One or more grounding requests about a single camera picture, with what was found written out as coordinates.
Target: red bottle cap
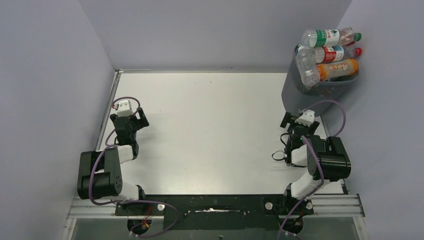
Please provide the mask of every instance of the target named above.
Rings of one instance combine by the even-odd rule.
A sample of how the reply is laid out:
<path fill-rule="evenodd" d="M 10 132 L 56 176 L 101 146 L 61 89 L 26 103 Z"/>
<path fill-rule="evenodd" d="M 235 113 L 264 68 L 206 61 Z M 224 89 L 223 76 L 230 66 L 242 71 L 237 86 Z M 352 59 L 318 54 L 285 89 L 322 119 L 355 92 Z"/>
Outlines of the red bottle cap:
<path fill-rule="evenodd" d="M 355 51 L 356 51 L 356 56 L 360 56 L 362 54 L 362 48 L 360 47 L 355 47 Z"/>

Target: plastic bottle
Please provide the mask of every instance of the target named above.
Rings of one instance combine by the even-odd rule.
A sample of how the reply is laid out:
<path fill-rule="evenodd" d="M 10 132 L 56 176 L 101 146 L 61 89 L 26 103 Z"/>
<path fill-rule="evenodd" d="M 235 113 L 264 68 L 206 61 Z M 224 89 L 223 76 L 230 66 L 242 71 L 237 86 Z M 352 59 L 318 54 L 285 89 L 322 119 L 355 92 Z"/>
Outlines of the plastic bottle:
<path fill-rule="evenodd" d="M 362 34 L 355 33 L 351 27 L 340 30 L 306 30 L 300 44 L 306 48 L 345 46 L 361 40 Z"/>
<path fill-rule="evenodd" d="M 353 46 L 320 46 L 314 50 L 317 64 L 353 59 L 362 54 L 362 48 Z"/>
<path fill-rule="evenodd" d="M 315 63 L 315 51 L 312 48 L 296 48 L 296 64 L 302 83 L 314 86 L 320 81 L 320 71 Z"/>
<path fill-rule="evenodd" d="M 359 64 L 356 59 L 350 58 L 344 61 L 325 63 L 317 65 L 320 81 L 331 78 L 355 74 L 359 71 Z"/>

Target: green label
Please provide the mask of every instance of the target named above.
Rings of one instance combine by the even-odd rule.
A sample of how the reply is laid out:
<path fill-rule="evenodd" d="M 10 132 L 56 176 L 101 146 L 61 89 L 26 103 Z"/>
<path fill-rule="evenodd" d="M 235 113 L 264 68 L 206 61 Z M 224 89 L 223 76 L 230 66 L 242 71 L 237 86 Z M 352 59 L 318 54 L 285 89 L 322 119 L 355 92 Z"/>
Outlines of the green label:
<path fill-rule="evenodd" d="M 326 44 L 327 34 L 325 30 L 316 30 L 316 43 L 314 47 L 322 47 Z"/>

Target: orange bottle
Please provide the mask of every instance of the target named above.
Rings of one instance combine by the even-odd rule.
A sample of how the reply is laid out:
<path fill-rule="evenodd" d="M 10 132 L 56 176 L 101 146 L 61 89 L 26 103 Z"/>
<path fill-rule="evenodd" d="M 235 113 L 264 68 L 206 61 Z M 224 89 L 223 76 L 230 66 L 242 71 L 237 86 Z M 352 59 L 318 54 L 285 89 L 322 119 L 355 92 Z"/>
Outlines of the orange bottle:
<path fill-rule="evenodd" d="M 344 61 L 337 61 L 317 65 L 320 75 L 320 81 L 326 81 L 331 78 L 355 74 L 359 71 L 359 63 L 356 59 L 350 58 Z"/>

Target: red label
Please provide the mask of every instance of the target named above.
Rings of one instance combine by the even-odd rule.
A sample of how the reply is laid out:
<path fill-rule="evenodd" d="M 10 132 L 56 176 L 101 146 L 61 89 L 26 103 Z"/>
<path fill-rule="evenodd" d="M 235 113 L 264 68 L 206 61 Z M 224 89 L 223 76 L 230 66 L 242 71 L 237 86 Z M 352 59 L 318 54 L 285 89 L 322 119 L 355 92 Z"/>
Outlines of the red label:
<path fill-rule="evenodd" d="M 323 46 L 322 48 L 324 49 L 324 52 L 325 52 L 323 63 L 332 62 L 334 61 L 334 59 L 336 59 L 337 54 L 332 47 Z"/>

